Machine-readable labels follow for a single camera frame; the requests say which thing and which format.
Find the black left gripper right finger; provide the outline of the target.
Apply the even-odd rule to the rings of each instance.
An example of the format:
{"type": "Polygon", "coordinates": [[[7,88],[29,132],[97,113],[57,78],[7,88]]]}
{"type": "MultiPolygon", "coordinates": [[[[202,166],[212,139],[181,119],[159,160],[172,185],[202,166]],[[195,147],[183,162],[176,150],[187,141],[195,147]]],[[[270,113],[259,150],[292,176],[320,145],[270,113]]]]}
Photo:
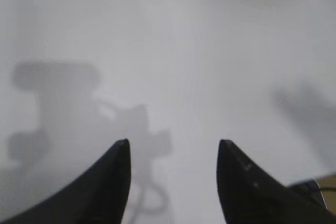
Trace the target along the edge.
{"type": "Polygon", "coordinates": [[[227,223],[335,223],[316,180],[284,186],[233,141],[220,140],[217,191],[227,223]]]}

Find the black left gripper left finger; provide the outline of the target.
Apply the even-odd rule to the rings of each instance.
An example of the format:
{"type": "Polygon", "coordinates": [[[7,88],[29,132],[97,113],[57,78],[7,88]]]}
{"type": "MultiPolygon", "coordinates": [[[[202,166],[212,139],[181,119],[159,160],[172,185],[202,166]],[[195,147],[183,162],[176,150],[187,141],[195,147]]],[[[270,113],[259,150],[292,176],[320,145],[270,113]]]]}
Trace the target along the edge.
{"type": "Polygon", "coordinates": [[[130,142],[118,140],[62,190],[4,223],[121,223],[130,184],[130,142]]]}

